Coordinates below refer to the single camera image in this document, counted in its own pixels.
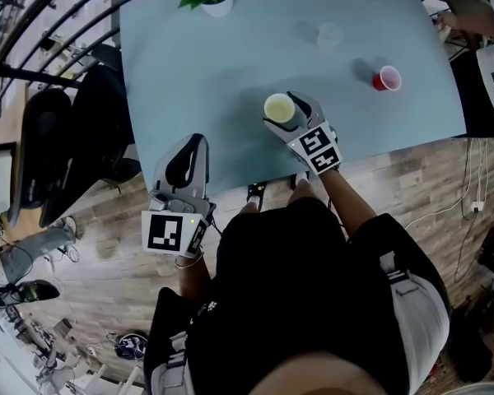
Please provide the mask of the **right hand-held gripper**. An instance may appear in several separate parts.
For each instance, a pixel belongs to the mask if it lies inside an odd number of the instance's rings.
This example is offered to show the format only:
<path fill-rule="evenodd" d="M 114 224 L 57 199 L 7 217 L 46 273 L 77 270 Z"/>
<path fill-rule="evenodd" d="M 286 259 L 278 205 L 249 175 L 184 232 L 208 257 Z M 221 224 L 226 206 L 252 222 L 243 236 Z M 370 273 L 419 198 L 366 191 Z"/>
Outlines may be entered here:
<path fill-rule="evenodd" d="M 307 120 L 307 128 L 296 125 L 286 127 L 270 118 L 263 124 L 302 160 L 315 175 L 337 169 L 342 161 L 336 133 L 325 121 L 320 103 L 298 91 L 288 91 L 287 95 L 297 105 Z"/>

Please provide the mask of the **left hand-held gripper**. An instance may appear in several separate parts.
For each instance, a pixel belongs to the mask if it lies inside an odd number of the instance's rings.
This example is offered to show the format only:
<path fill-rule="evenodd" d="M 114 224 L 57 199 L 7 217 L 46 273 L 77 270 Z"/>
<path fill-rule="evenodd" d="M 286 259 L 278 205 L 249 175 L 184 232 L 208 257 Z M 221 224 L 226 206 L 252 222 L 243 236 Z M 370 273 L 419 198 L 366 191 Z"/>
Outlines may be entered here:
<path fill-rule="evenodd" d="M 150 204 L 141 217 L 145 251 L 183 258 L 201 254 L 216 208 L 205 199 L 208 157 L 207 139 L 194 133 L 177 141 L 157 161 L 153 189 L 161 191 L 149 193 Z"/>

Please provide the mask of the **yellow plastic cup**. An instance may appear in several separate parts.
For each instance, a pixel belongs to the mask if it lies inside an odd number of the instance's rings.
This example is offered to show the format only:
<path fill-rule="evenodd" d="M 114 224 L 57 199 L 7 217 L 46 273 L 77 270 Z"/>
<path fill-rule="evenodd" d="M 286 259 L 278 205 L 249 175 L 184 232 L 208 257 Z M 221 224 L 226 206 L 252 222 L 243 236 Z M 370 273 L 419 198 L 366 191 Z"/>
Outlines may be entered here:
<path fill-rule="evenodd" d="M 276 123 L 287 123 L 295 115 L 296 107 L 290 96 L 283 93 L 270 95 L 264 102 L 265 116 Z"/>

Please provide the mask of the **clear plastic cup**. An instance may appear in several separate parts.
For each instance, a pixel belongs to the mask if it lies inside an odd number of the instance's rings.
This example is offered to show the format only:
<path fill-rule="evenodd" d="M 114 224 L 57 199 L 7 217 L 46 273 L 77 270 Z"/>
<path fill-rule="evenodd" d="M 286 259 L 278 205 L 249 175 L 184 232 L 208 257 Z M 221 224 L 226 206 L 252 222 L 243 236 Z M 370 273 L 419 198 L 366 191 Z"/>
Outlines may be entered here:
<path fill-rule="evenodd" d="M 326 51 L 331 51 L 343 41 L 343 30 L 332 22 L 319 26 L 317 45 Z"/>

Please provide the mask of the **red plastic cup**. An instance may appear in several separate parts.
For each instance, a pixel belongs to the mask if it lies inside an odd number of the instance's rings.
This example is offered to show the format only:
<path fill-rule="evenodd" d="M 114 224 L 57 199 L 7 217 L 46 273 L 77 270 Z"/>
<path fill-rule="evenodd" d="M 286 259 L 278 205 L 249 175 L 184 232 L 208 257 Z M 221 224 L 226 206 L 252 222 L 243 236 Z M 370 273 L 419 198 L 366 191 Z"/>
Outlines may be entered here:
<path fill-rule="evenodd" d="M 372 86 L 377 91 L 398 91 L 402 86 L 402 77 L 393 66 L 383 66 L 373 77 Z"/>

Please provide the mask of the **person's right forearm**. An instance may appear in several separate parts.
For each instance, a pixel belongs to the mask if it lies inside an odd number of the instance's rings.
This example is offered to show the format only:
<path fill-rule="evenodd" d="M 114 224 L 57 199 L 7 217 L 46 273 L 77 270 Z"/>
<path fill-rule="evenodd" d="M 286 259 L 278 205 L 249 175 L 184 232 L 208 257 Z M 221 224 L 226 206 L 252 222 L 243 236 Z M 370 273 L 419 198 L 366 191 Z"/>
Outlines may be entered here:
<path fill-rule="evenodd" d="M 337 170 L 327 170 L 319 178 L 349 237 L 376 217 L 375 211 Z"/>

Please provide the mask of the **person's left forearm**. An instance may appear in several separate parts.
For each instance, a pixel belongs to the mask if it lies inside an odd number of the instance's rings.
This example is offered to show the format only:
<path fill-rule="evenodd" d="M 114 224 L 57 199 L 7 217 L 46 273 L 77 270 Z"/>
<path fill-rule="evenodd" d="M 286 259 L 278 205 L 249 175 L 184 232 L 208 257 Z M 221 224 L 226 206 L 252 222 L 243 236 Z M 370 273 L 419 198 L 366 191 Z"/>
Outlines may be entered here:
<path fill-rule="evenodd" d="M 179 294 L 194 303 L 202 302 L 211 287 L 211 277 L 202 254 L 196 258 L 177 257 Z"/>

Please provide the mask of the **person's left black shoe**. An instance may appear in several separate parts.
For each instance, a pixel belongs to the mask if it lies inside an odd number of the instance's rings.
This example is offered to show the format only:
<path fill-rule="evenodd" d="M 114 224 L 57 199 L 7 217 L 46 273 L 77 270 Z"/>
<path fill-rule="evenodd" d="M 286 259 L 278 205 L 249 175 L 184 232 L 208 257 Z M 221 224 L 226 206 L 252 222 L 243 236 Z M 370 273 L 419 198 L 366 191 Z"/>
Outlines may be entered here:
<path fill-rule="evenodd" d="M 267 181 L 253 183 L 248 185 L 247 189 L 247 202 L 252 202 L 257 205 L 261 205 L 263 202 L 263 195 L 268 185 Z"/>

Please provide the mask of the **black office chair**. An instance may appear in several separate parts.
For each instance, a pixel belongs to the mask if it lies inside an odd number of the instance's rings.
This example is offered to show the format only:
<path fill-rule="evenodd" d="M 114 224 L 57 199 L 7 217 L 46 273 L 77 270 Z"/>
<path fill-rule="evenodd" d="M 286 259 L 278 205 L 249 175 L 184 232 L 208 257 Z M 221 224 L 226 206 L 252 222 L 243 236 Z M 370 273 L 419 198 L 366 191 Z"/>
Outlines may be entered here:
<path fill-rule="evenodd" d="M 26 104 L 7 213 L 11 225 L 16 224 L 22 209 L 43 207 L 62 187 L 68 162 L 63 139 L 71 113 L 70 98 L 58 88 L 40 91 Z"/>
<path fill-rule="evenodd" d="M 92 67 L 77 90 L 69 120 L 63 172 L 42 207 L 41 227 L 56 221 L 98 181 L 119 185 L 141 171 L 137 160 L 124 156 L 135 140 L 120 72 Z"/>

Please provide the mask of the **person's black grey top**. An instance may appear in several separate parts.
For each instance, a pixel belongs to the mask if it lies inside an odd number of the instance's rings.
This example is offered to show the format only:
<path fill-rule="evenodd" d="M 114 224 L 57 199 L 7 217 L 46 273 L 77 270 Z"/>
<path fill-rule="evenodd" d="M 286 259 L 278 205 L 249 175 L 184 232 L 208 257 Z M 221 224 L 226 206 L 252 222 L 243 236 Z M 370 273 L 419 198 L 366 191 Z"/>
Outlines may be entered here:
<path fill-rule="evenodd" d="M 445 285 L 390 215 L 351 237 L 319 200 L 235 216 L 199 302 L 159 292 L 144 360 L 148 395 L 249 395 L 289 360 L 328 354 L 387 395 L 413 395 L 450 330 Z"/>

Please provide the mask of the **light blue table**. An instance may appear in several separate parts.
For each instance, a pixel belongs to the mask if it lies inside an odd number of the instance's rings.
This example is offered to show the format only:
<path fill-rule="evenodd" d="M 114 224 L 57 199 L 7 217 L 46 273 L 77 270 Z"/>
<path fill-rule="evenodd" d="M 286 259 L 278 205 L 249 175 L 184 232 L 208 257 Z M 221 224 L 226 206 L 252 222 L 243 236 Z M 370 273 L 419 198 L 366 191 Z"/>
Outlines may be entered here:
<path fill-rule="evenodd" d="M 132 0 L 25 0 L 0 38 L 0 143 L 20 138 L 20 109 L 48 87 L 78 88 L 94 66 L 121 67 L 119 11 Z"/>

